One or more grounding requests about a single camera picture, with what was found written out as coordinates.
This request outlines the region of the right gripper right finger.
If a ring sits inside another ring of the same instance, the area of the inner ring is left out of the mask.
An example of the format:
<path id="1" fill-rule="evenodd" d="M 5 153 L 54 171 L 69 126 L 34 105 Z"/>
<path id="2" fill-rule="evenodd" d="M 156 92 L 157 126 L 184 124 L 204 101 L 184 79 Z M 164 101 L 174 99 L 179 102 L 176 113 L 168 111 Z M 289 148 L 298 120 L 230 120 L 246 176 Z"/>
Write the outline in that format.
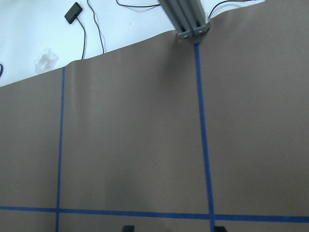
<path id="1" fill-rule="evenodd" d="M 213 232 L 226 232 L 226 228 L 224 226 L 214 226 Z"/>

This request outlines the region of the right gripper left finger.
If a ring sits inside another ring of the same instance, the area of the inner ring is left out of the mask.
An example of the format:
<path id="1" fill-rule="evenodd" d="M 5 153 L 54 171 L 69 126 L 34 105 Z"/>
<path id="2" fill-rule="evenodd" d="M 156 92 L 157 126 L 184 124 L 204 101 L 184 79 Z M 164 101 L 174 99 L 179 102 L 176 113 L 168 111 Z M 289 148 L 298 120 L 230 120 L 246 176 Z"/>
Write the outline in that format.
<path id="1" fill-rule="evenodd" d="M 125 225 L 125 226 L 123 226 L 122 232 L 134 232 L 134 225 Z"/>

